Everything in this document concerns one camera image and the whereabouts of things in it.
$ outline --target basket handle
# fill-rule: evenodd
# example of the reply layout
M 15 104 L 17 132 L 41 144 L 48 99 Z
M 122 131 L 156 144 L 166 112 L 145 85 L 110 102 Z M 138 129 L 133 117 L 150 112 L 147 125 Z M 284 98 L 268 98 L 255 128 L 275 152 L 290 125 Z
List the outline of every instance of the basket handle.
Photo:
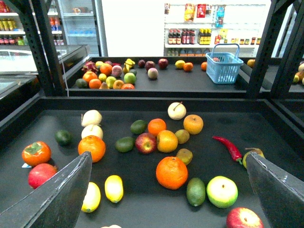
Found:
M 235 57 L 234 58 L 238 58 L 238 54 L 239 54 L 239 45 L 238 44 L 216 44 L 215 46 L 214 46 L 214 48 L 213 48 L 213 50 L 212 50 L 212 52 L 211 52 L 211 58 L 213 58 L 213 52 L 214 52 L 214 50 L 215 50 L 215 48 L 217 47 L 217 46 L 219 46 L 219 45 L 236 45 L 237 46 L 237 51 L 236 51 L 236 54 L 235 54 Z

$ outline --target dragon fruit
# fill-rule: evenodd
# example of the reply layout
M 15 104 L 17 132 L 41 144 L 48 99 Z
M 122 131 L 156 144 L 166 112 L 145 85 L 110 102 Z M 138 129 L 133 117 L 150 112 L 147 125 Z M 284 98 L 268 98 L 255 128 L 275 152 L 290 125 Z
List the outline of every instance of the dragon fruit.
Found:
M 95 63 L 92 61 L 87 61 L 81 70 L 84 72 L 87 72 L 87 71 L 92 71 L 94 73 L 98 72 L 98 69 L 97 69 Z

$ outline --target metal shelf frame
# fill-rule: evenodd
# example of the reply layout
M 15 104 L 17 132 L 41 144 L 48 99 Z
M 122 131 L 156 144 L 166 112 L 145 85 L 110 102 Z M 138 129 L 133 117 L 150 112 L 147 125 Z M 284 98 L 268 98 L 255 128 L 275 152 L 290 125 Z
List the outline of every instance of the metal shelf frame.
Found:
M 46 96 L 66 95 L 65 85 L 48 21 L 47 12 L 50 0 L 47 0 L 47 2 L 45 0 L 4 1 L 20 16 L 38 69 L 39 80 Z M 36 17 L 38 28 L 41 31 L 42 43 L 39 39 L 38 29 L 34 21 L 30 2 L 35 5 L 34 12 L 37 15 Z M 302 0 L 272 0 L 261 38 L 261 44 L 256 55 L 256 64 L 250 74 L 246 98 L 257 98 L 260 93 L 286 10 L 291 4 L 294 4 L 294 8 L 297 12 L 296 22 L 281 60 L 270 97 L 283 98 L 289 91 L 293 80 L 293 73 L 296 72 L 299 60 L 304 54 L 304 26 L 301 26 L 301 24 L 304 24 L 304 3 Z M 43 49 L 46 52 L 47 59 L 45 58 Z

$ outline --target pomegranate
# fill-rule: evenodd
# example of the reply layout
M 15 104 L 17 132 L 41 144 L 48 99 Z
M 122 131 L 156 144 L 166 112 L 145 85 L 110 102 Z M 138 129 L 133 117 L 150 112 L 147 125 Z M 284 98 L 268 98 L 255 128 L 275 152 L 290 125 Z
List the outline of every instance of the pomegranate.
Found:
M 28 184 L 36 189 L 57 173 L 57 168 L 47 163 L 35 166 L 28 175 Z

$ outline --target pear stem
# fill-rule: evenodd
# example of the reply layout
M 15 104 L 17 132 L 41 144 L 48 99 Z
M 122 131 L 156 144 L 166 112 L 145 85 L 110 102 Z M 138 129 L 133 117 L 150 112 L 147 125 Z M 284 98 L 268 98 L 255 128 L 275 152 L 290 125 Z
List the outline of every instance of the pear stem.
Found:
M 177 106 L 179 106 L 180 104 L 182 104 L 182 101 L 179 102 L 179 104 Z M 173 108 L 173 111 L 175 111 L 175 109 L 176 109 L 177 106 L 175 106 L 175 108 Z

